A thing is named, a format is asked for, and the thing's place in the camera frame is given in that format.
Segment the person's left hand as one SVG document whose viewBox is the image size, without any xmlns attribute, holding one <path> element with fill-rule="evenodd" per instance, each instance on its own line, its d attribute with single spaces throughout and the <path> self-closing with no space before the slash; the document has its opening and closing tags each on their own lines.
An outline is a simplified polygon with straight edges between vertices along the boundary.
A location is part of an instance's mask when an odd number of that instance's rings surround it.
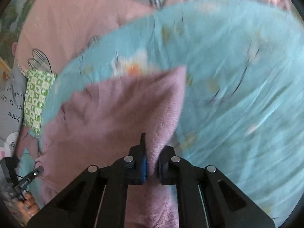
<svg viewBox="0 0 304 228">
<path fill-rule="evenodd" d="M 22 214 L 24 224 L 27 224 L 29 220 L 40 211 L 39 206 L 30 192 L 26 192 L 25 200 L 19 201 L 17 207 Z"/>
</svg>

